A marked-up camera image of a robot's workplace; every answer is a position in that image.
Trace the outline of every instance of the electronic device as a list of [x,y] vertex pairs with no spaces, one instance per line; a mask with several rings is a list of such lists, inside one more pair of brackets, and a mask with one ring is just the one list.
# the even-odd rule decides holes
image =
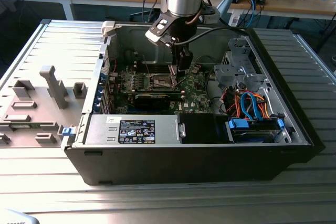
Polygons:
[[89,185],[272,179],[324,149],[336,77],[300,36],[167,6],[153,25],[43,20],[0,82],[3,147],[60,144]]

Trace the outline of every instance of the motherboard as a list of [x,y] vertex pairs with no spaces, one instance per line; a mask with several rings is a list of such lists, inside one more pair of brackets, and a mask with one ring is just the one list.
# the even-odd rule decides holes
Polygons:
[[205,75],[192,66],[183,76],[168,65],[134,63],[110,73],[110,105],[114,114],[211,113]]

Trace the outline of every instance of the robot end effector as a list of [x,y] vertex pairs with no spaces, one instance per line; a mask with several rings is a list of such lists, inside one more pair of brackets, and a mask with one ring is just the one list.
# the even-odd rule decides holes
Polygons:
[[148,40],[156,45],[164,43],[172,50],[172,64],[178,71],[189,69],[193,54],[188,44],[176,46],[196,34],[197,20],[201,15],[213,15],[216,10],[202,0],[168,0],[167,12],[162,13],[146,32]]

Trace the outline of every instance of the green motherboard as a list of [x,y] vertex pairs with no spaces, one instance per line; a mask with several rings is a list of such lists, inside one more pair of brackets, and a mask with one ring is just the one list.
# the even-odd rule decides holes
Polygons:
[[[176,78],[175,85],[170,73],[148,72],[126,67],[114,75],[115,79],[110,81],[114,82],[110,101],[115,114],[212,113],[205,92],[205,75],[199,68]],[[162,96],[170,104],[166,109],[139,110],[134,102],[137,95]]]

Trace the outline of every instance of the power supply label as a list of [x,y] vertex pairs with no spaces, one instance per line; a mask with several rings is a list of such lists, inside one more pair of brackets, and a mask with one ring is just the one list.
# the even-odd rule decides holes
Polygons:
[[120,144],[155,144],[154,120],[121,120]]

